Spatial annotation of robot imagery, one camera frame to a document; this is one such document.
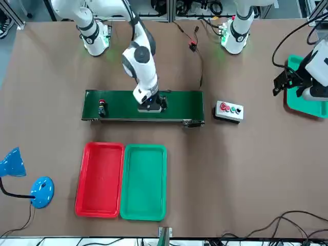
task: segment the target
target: brown table surface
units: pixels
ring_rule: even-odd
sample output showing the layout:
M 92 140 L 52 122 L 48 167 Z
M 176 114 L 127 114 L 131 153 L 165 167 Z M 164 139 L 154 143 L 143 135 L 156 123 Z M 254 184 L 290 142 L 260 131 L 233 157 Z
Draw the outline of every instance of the brown table surface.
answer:
M 131 28 L 114 23 L 112 47 L 91 57 L 75 23 L 29 23 L 17 32 L 11 62 L 0 91 L 0 156 L 19 146 L 25 178 L 5 177 L 8 191 L 29 193 L 43 175 L 55 183 L 51 204 L 37 210 L 20 236 L 157 236 L 158 226 L 173 228 L 174 237 L 240 237 L 266 226 L 286 210 L 300 209 L 328 217 L 328 123 L 287 113 L 282 93 L 273 97 L 273 79 L 281 69 L 271 55 L 304 20 L 254 21 L 248 45 L 231 56 L 200 21 L 180 21 L 193 37 L 199 25 L 204 58 L 206 125 L 81 121 L 85 89 L 133 90 L 135 82 L 121 65 Z M 200 59 L 188 38 L 173 24 L 145 22 L 157 41 L 155 62 L 161 90 L 197 90 Z M 309 27 L 294 34 L 279 50 L 306 55 Z M 211 108 L 221 99 L 241 104 L 239 125 L 216 122 Z M 80 162 L 89 141 L 160 144 L 168 150 L 167 213 L 161 222 L 77 217 L 74 212 Z M 0 194 L 0 232 L 19 228 L 28 217 L 28 201 Z M 328 227 L 307 215 L 293 214 L 306 231 Z M 254 237 L 270 237 L 266 230 Z M 299 238 L 286 221 L 279 237 Z

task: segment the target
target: blue desk lamp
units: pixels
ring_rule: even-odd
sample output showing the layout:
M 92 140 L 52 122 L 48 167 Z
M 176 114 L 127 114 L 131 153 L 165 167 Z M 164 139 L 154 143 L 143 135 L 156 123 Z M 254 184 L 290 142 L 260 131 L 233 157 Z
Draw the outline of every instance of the blue desk lamp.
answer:
M 30 195 L 16 195 L 9 193 L 5 190 L 2 184 L 2 177 L 6 175 L 13 177 L 26 176 L 24 163 L 20 155 L 21 152 L 17 147 L 10 151 L 4 160 L 0 161 L 0 189 L 7 196 L 31 199 L 31 203 L 34 207 L 42 209 L 51 202 L 54 194 L 55 186 L 51 178 L 38 178 L 31 188 Z

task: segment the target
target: red tray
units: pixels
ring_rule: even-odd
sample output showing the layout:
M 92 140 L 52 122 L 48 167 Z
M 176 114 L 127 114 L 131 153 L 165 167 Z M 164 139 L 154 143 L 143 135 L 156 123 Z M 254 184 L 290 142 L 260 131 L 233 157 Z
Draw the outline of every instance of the red tray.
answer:
M 118 216 L 123 162 L 124 146 L 121 143 L 86 144 L 75 203 L 75 213 L 78 216 Z

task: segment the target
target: white robotic arm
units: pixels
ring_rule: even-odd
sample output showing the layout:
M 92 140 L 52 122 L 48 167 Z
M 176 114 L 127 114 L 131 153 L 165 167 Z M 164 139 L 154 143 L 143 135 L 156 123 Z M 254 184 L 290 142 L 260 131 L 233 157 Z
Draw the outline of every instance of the white robotic arm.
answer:
M 122 15 L 132 26 L 133 37 L 129 47 L 123 52 L 122 64 L 126 73 L 133 77 L 138 85 L 133 95 L 139 104 L 150 111 L 153 104 L 158 103 L 158 76 L 153 56 L 156 42 L 151 33 L 145 28 L 141 19 L 135 14 L 127 0 L 86 0 L 88 8 L 82 7 L 84 1 L 52 0 L 57 14 L 77 23 L 85 47 L 93 56 L 101 55 L 108 47 L 107 26 L 96 21 L 93 15 L 114 16 Z M 165 108 L 157 104 L 156 112 Z
M 237 12 L 234 19 L 220 26 L 221 45 L 231 54 L 239 54 L 246 45 L 254 20 L 253 6 L 267 6 L 274 0 L 234 0 Z
M 298 87 L 298 97 L 328 101 L 328 41 L 320 41 L 303 59 L 295 73 L 285 69 L 274 80 L 274 87 L 274 96 L 284 89 Z

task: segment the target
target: lamp arm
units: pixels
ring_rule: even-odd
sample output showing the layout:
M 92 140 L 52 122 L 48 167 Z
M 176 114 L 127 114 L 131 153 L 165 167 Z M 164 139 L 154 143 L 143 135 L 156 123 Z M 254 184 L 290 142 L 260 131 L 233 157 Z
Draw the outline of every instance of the lamp arm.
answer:
M 17 197 L 17 198 L 28 198 L 28 199 L 35 199 L 35 196 L 28 196 L 28 195 L 16 195 L 16 194 L 12 194 L 9 193 L 5 190 L 4 185 L 2 184 L 2 179 L 0 177 L 0 189 L 1 191 L 7 195 L 7 196 L 12 196 L 12 197 Z

